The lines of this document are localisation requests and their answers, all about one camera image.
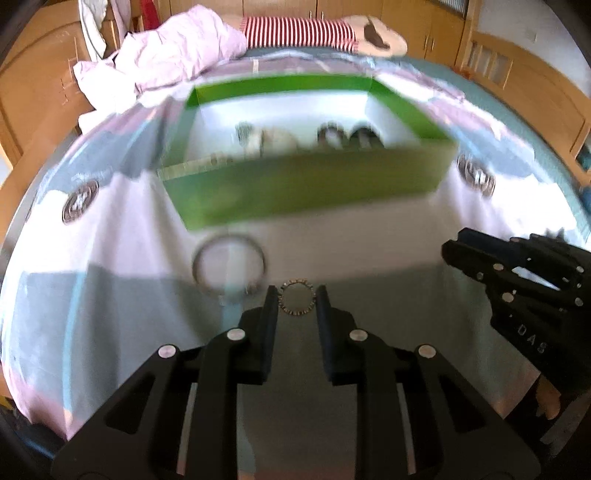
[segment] wooden headboard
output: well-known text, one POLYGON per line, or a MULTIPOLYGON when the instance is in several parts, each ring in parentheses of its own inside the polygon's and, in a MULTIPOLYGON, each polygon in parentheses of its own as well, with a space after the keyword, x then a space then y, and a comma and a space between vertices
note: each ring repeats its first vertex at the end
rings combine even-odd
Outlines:
POLYGON ((479 32, 462 70, 523 117, 579 185, 591 184, 591 173, 576 161, 591 129, 591 99, 567 77, 514 43, 479 32))

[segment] bed sheet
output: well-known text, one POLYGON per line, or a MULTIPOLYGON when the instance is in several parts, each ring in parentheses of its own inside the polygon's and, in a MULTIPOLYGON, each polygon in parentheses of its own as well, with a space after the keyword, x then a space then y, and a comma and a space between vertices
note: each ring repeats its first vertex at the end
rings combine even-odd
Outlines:
MULTIPOLYGON (((427 196, 189 232, 155 171, 193 84, 148 92, 45 176, 9 263, 0 360, 31 421, 71 437, 160 345, 200 346, 258 306, 261 296, 224 306, 195 288, 195 245, 221 232, 260 242, 276 265, 270 283, 325 283, 335 306, 389 344, 436 345, 502 415, 533 384, 535 368, 491 329, 483 286, 440 258, 441 244, 467 226, 505 239, 564 228, 583 245, 560 189, 539 181, 549 177, 531 148, 452 86, 370 59, 283 51, 224 63, 197 83, 276 72, 369 74, 405 91, 455 134, 462 155, 493 170, 496 193, 483 196, 453 164, 427 196), (522 175, 507 175, 506 164, 522 175), (99 183, 96 199, 65 225, 64 204, 89 180, 99 183)), ((313 312, 280 314, 269 383, 241 389, 239 405, 242 470, 352 469, 355 389, 325 381, 313 312)))

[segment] white wall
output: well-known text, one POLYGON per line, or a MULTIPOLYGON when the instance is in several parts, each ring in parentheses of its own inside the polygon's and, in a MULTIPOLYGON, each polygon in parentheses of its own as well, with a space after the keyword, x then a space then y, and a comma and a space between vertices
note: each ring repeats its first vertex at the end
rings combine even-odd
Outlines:
POLYGON ((591 68, 562 22, 543 0, 483 0, 478 31, 529 50, 591 96, 591 68))

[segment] small round object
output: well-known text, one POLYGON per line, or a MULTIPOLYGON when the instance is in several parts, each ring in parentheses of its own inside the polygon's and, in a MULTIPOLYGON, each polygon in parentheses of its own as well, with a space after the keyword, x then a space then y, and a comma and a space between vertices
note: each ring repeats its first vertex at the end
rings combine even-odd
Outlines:
POLYGON ((158 356, 160 358, 171 358, 177 353, 174 345, 163 345, 158 349, 158 356))
POLYGON ((356 329, 349 332, 349 338, 354 342, 364 342, 368 339, 368 333, 365 330, 356 329))
POLYGON ((240 340, 244 340, 246 332, 241 328, 233 328, 232 330, 228 330, 226 336, 232 342, 239 342, 240 340))
POLYGON ((435 355, 437 355, 437 350, 435 350, 435 347, 431 345, 421 345, 418 348, 418 354, 423 358, 433 358, 435 355))
POLYGON ((322 147, 342 149, 347 142, 345 130, 336 124, 322 125, 318 129, 318 145, 322 147))
POLYGON ((98 191, 99 183, 96 180, 89 180, 84 185, 80 185, 66 200, 61 211, 61 221, 68 225, 78 220, 88 210, 98 191))
POLYGON ((217 297, 221 303, 226 304, 240 301, 244 297, 249 295, 254 295, 262 288, 265 278, 267 276, 267 261, 265 259, 265 252, 263 251, 263 249, 249 236, 241 235, 239 233, 224 233, 222 235, 216 235, 206 240, 199 247, 197 253, 195 254, 195 257, 193 258, 192 270, 193 278, 195 279, 195 282, 197 283, 199 289, 212 297, 217 297), (207 250, 211 249, 216 244, 224 241, 236 241, 238 243, 244 244, 246 247, 251 248, 260 257, 262 263, 262 272, 259 278, 257 278, 255 281, 249 282, 244 286, 244 288, 231 293, 228 293, 223 288, 212 287, 210 284, 207 283, 202 272, 203 258, 207 250))
POLYGON ((295 278, 293 280, 286 281, 280 288, 279 288, 279 308, 283 310, 286 314, 291 315, 292 317, 301 317, 302 315, 307 315, 312 310, 314 310, 314 306, 316 305, 316 292, 314 291, 314 287, 310 284, 305 278, 295 278), (310 303, 306 306, 306 308, 302 310, 292 310, 285 306, 285 291, 293 286, 293 285, 303 285, 308 290, 310 290, 312 294, 312 299, 310 303))
POLYGON ((480 190, 482 196, 492 197, 495 192, 496 179, 478 162, 466 155, 460 155, 456 161, 461 177, 474 190, 480 190))

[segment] metal ring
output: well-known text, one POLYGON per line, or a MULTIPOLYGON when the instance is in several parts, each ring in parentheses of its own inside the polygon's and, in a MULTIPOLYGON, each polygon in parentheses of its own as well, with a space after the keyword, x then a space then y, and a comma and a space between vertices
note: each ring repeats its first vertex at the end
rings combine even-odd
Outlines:
POLYGON ((228 303, 237 302, 242 300, 244 297, 248 295, 254 295, 263 287, 263 283, 265 278, 267 277, 267 261, 265 259, 265 252, 261 248, 259 244, 257 244, 252 238, 246 235, 241 235, 239 233, 224 233, 222 235, 216 235, 208 240, 205 241, 199 247, 197 252, 195 253, 195 257, 193 258, 193 278, 197 283, 197 286, 200 290, 202 290, 207 295, 212 297, 216 297, 219 301, 224 301, 228 303), (223 240, 236 240, 243 244, 246 244, 248 247, 251 247, 260 257, 262 261, 262 274, 259 279, 255 282, 248 283, 241 291, 235 294, 228 294, 225 290, 221 288, 213 288, 207 285, 207 282, 202 277, 200 272, 200 264, 203 259, 204 253, 207 251, 208 248, 211 248, 216 243, 223 241, 223 240))
POLYGON ((302 315, 306 315, 314 310, 314 306, 316 305, 316 292, 314 291, 314 287, 311 283, 305 278, 295 278, 293 280, 286 281, 279 289, 279 308, 283 310, 286 314, 291 315, 292 317, 301 317, 302 315), (310 304, 304 310, 291 310, 285 306, 283 301, 283 294, 285 293, 286 289, 291 287, 292 285, 303 285, 305 286, 310 292, 312 293, 312 300, 310 304))

